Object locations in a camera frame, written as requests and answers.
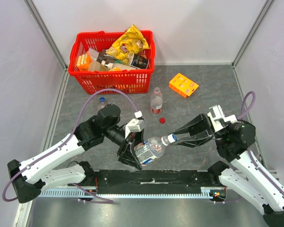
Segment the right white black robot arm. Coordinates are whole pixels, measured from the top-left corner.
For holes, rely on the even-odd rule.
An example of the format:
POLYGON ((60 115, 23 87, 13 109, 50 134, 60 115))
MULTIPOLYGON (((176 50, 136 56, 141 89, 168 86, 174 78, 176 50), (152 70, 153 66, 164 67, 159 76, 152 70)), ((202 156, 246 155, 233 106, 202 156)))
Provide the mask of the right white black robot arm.
POLYGON ((251 203, 270 227, 284 227, 284 186, 257 160, 249 147, 255 142, 256 128, 235 115, 200 114, 178 128, 174 134, 189 136, 176 141, 175 145, 199 147, 215 139, 219 155, 229 164, 218 161, 207 174, 212 186, 229 187, 251 203), (244 178, 229 167, 233 165, 244 178))

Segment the small bottle white cap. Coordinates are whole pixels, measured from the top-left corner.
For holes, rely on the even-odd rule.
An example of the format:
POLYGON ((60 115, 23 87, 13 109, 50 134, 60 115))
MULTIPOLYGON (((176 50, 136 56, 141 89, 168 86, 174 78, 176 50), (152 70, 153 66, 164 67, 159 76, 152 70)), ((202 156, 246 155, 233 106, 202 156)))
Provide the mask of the small bottle white cap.
POLYGON ((135 154, 142 166, 161 158, 169 143, 168 136, 150 137, 134 147, 135 154))

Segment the clear bottle blue label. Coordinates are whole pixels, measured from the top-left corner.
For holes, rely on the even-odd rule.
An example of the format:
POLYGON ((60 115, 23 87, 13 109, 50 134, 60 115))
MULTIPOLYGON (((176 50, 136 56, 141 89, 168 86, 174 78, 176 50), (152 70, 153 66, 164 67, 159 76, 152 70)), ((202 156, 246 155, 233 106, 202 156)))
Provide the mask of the clear bottle blue label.
POLYGON ((107 100, 104 97, 99 99, 98 109, 103 109, 107 105, 107 100))

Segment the clear bottle red label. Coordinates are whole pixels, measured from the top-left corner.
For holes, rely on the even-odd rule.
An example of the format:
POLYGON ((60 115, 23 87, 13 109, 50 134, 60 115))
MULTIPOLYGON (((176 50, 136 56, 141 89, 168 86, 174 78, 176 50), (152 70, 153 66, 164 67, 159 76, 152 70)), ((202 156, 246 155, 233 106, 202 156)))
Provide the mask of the clear bottle red label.
POLYGON ((161 93, 161 89, 159 87, 155 87, 151 95, 151 102, 150 102, 152 113, 159 114, 161 112, 162 105, 163 105, 163 96, 161 93))

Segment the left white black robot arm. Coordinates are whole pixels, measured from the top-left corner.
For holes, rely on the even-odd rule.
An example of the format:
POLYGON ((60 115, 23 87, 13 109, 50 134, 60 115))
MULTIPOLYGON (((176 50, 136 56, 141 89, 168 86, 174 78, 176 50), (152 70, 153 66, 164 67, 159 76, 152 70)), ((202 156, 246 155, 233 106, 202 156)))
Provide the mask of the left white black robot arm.
POLYGON ((121 110, 108 104, 87 121, 75 126, 64 139, 39 155, 19 162, 12 160, 7 164, 10 181, 16 200, 26 203, 38 197, 41 192, 63 184, 93 184, 95 172, 88 162, 56 170, 59 164, 90 150, 108 138, 119 146, 118 161, 136 170, 142 165, 134 153, 134 146, 141 142, 144 133, 142 112, 137 111, 126 125, 118 126, 121 110))

